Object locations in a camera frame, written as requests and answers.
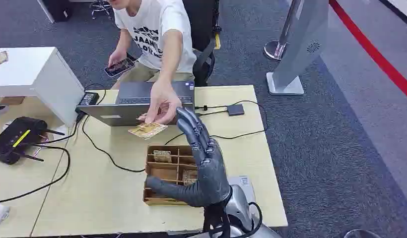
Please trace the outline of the person's right hand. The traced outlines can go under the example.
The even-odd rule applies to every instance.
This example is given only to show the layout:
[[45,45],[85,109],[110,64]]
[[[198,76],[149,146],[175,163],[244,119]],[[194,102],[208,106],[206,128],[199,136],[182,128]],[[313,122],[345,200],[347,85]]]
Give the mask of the person's right hand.
[[115,49],[109,57],[108,67],[123,61],[127,58],[127,51],[126,50],[119,50]]

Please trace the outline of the person's left hand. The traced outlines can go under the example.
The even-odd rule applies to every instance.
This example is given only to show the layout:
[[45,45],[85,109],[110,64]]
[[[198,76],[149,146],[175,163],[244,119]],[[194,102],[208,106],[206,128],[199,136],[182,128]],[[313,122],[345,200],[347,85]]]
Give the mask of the person's left hand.
[[176,116],[176,109],[182,103],[170,81],[158,79],[150,92],[150,106],[146,114],[137,119],[147,124],[155,122],[169,124]]

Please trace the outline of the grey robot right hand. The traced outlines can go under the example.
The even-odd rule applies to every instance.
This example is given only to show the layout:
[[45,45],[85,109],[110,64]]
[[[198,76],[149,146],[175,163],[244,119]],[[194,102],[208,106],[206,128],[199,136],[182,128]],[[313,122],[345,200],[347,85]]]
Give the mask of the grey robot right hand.
[[145,186],[192,207],[207,207],[224,201],[231,191],[218,142],[210,137],[206,126],[193,111],[178,107],[176,116],[177,127],[192,148],[198,178],[193,184],[184,186],[147,176]]

